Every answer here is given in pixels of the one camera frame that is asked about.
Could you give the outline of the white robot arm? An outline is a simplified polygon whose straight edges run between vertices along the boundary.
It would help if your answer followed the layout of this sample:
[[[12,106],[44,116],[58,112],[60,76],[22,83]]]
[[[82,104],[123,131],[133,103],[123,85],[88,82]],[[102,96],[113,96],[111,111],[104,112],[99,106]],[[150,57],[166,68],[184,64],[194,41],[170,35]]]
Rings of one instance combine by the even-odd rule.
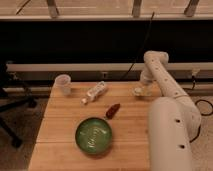
[[[195,171],[190,142],[201,126],[201,114],[190,96],[166,70],[167,52],[147,51],[140,76],[143,85],[155,80],[162,97],[148,110],[151,171]]]

